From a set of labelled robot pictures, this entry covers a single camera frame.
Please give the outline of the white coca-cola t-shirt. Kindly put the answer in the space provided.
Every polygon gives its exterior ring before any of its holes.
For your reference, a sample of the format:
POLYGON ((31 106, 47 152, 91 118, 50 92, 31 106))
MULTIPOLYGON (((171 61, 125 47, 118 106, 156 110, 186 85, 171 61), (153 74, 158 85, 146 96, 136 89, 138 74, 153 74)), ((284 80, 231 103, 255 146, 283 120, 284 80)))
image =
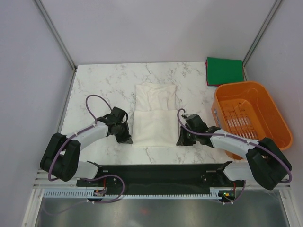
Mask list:
POLYGON ((133 146, 172 148, 178 140, 176 89, 144 83, 135 88, 133 146))

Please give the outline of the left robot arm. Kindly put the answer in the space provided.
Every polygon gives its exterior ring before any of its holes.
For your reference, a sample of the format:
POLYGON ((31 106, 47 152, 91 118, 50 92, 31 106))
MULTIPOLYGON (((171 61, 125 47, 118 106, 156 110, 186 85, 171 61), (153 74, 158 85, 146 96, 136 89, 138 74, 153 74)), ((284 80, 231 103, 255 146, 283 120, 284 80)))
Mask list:
POLYGON ((90 144, 108 136, 114 136, 119 144, 133 144, 127 120, 127 112, 114 108, 110 114, 96 118, 92 124, 69 136, 55 133, 47 145, 40 168, 48 173, 50 182, 71 180, 80 165, 80 152, 90 144))

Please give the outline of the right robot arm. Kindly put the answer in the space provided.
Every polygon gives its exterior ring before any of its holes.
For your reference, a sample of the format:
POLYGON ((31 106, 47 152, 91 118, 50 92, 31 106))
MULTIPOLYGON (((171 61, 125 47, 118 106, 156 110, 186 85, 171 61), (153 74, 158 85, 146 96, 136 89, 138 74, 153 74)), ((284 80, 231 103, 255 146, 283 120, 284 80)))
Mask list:
POLYGON ((267 190, 278 184, 292 181, 292 166, 275 142, 269 138, 252 140, 236 136, 225 130, 211 126, 202 127, 198 132, 181 125, 178 146, 190 146, 199 142, 211 148, 227 150, 246 159, 247 163, 231 162, 217 174, 217 181, 228 186, 233 181, 255 180, 267 190))

